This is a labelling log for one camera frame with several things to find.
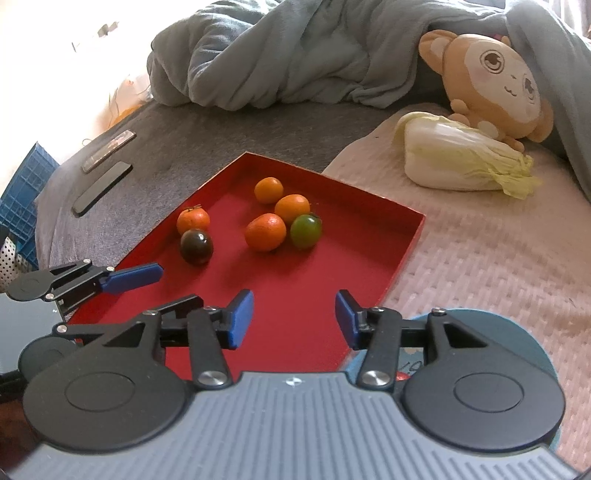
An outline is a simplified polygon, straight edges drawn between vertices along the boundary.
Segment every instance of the red tray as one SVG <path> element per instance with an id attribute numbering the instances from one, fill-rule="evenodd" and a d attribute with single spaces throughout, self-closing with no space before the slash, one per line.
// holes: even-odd
<path id="1" fill-rule="evenodd" d="M 272 212 L 256 202 L 253 189 L 268 176 L 285 194 L 305 195 L 323 220 L 324 234 L 310 251 L 287 240 L 259 254 L 244 241 L 251 220 Z M 204 267 L 186 264 L 179 253 L 176 219 L 201 204 L 211 217 L 215 252 Z M 242 288 L 255 295 L 255 311 L 242 346 L 226 353 L 234 376 L 241 371 L 334 371 L 349 349 L 335 320 L 335 295 L 350 290 L 361 305 L 378 304 L 392 284 L 423 227 L 424 216 L 320 174 L 245 153 L 182 203 L 118 265 L 158 262 L 164 277 L 120 296 L 86 303 L 73 323 L 115 323 L 194 293 L 207 304 L 226 305 Z M 167 366 L 190 378 L 189 353 L 168 349 Z"/>

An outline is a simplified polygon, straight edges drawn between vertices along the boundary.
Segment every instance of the white wall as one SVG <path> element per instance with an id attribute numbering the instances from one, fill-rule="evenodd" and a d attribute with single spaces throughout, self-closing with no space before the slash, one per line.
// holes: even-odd
<path id="1" fill-rule="evenodd" d="M 145 74 L 154 35 L 207 3 L 0 0 L 0 192 L 36 141 L 62 163 L 100 134 L 109 94 Z"/>

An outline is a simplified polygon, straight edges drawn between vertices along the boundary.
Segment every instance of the plush toy ear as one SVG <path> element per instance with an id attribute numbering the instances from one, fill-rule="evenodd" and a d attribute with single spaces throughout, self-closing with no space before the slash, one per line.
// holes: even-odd
<path id="1" fill-rule="evenodd" d="M 540 121 L 537 127 L 535 127 L 535 130 L 527 136 L 532 142 L 536 143 L 546 140 L 554 128 L 554 112 L 552 111 L 550 102 L 542 98 L 541 107 Z"/>
<path id="2" fill-rule="evenodd" d="M 439 75 L 443 74 L 443 52 L 457 35 L 447 30 L 425 33 L 418 43 L 421 58 Z"/>

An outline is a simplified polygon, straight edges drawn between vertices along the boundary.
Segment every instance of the pink blanket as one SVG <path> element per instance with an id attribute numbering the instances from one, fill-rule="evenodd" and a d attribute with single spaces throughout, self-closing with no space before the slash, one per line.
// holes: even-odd
<path id="1" fill-rule="evenodd" d="M 433 306 L 490 310 L 518 322 L 549 353 L 567 399 L 558 453 L 591 465 L 591 205 L 566 162 L 528 144 L 544 183 L 526 200 L 502 192 L 420 187 L 392 146 L 398 118 L 346 147 L 324 174 L 427 216 L 423 235 L 384 301 L 405 317 Z"/>

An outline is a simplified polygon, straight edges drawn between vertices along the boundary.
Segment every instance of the smartphone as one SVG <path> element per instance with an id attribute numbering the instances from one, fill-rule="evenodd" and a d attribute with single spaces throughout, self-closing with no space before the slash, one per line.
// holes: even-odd
<path id="1" fill-rule="evenodd" d="M 119 150 L 123 145 L 127 142 L 131 142 L 135 138 L 135 133 L 131 130 L 126 130 L 125 132 L 117 135 L 113 140 L 107 143 L 104 147 L 102 147 L 97 153 L 91 155 L 82 165 L 82 171 L 84 173 L 88 173 L 98 167 L 101 163 L 103 163 L 107 158 L 111 156 L 114 152 Z"/>
<path id="2" fill-rule="evenodd" d="M 119 181 L 132 169 L 132 165 L 122 161 L 113 165 L 101 178 L 94 182 L 88 190 L 76 199 L 72 206 L 74 215 L 81 217 L 88 212 L 88 210 L 90 210 L 92 206 L 105 195 L 105 193 L 117 185 L 117 183 L 119 183 Z"/>

